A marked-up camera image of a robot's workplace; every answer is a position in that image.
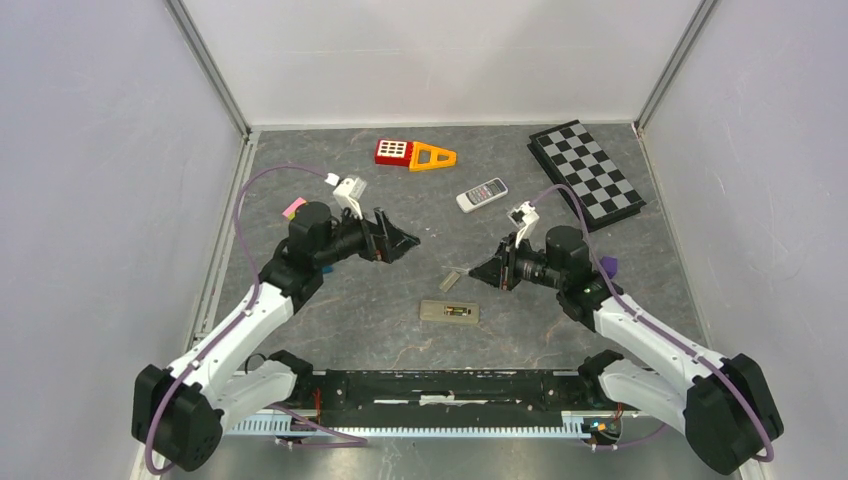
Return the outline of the beige battery cover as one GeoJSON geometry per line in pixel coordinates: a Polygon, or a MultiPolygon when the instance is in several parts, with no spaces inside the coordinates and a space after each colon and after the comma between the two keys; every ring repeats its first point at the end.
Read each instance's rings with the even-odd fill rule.
{"type": "Polygon", "coordinates": [[[441,292],[449,292],[453,286],[459,281],[462,274],[456,270],[451,270],[439,284],[441,292]]]}

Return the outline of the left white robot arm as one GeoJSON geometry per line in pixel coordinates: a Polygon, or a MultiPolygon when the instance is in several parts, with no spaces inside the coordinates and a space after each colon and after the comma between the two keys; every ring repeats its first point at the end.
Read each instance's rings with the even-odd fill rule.
{"type": "Polygon", "coordinates": [[[351,256],[392,263],[419,245],[382,209],[374,214],[359,218],[346,208],[334,217],[324,203],[300,205],[237,307],[167,367],[149,365],[138,374],[131,434],[143,443],[152,474],[196,470],[246,418],[282,401],[297,408],[312,399],[313,379],[280,360],[269,358],[243,376],[235,372],[317,292],[325,267],[351,256]]]}

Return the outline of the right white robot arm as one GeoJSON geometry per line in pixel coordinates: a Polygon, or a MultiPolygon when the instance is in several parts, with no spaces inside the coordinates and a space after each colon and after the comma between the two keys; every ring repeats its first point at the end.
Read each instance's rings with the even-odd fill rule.
{"type": "Polygon", "coordinates": [[[469,275],[504,291],[521,282],[552,288],[567,317],[642,361],[614,351],[587,359],[577,382],[585,405],[613,401],[649,414],[723,475],[773,459],[785,426],[760,365],[706,348],[649,314],[612,282],[580,230],[551,228],[542,250],[512,233],[469,275]]]}

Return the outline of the battery in remote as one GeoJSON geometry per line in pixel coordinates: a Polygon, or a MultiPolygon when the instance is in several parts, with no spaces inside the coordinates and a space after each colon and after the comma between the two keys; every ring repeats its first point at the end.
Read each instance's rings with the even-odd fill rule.
{"type": "Polygon", "coordinates": [[[468,316],[470,313],[471,310],[467,307],[446,306],[444,308],[444,314],[446,316],[468,316]]]}

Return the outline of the white remote control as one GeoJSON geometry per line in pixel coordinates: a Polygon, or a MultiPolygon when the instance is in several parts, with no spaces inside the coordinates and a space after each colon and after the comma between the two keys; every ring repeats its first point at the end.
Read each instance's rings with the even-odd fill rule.
{"type": "Polygon", "coordinates": [[[509,192],[502,179],[493,178],[456,196],[456,203],[463,213],[470,213],[486,206],[509,192]]]}

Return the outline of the red white window block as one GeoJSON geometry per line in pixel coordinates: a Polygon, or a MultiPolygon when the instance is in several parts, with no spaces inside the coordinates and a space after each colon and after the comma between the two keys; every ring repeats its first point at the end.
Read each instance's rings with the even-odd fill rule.
{"type": "Polygon", "coordinates": [[[412,141],[382,138],[377,141],[374,162],[377,165],[408,168],[412,161],[413,150],[412,141]]]}

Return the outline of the orange triangular toy block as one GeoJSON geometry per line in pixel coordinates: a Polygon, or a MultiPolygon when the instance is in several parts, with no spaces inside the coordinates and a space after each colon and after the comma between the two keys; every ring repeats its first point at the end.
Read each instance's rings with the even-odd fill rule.
{"type": "Polygon", "coordinates": [[[423,172],[450,168],[456,164],[456,152],[422,142],[414,142],[408,169],[411,172],[423,172]]]}

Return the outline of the pink yellow green blocks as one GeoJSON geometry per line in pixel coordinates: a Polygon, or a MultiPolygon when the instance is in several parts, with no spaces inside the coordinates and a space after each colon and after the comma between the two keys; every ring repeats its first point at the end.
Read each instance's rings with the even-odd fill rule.
{"type": "Polygon", "coordinates": [[[305,200],[302,197],[298,197],[296,200],[294,200],[289,206],[287,206],[283,210],[282,216],[284,218],[286,218],[287,220],[292,220],[296,216],[296,212],[297,212],[298,208],[301,207],[302,205],[307,204],[307,203],[308,203],[307,200],[305,200]]]}

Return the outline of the purple cube block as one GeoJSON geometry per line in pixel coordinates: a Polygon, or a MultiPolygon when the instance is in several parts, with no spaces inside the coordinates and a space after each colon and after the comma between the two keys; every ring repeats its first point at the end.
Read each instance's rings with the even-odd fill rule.
{"type": "Polygon", "coordinates": [[[612,279],[618,273],[618,259],[610,256],[603,256],[600,260],[601,268],[612,279]]]}

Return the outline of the black grey chessboard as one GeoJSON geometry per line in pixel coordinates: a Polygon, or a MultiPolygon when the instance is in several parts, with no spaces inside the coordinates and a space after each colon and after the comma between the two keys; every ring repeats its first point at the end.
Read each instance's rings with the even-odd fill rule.
{"type": "Polygon", "coordinates": [[[584,214],[593,232],[638,214],[646,205],[624,173],[578,120],[531,134],[527,147],[554,184],[568,186],[574,212],[584,214]]]}

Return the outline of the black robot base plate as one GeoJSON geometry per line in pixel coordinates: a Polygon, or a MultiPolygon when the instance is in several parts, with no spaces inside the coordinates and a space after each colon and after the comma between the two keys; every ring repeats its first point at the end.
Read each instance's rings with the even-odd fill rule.
{"type": "Polygon", "coordinates": [[[622,405],[575,370],[326,370],[296,381],[284,405],[328,427],[555,427],[564,412],[622,405]]]}

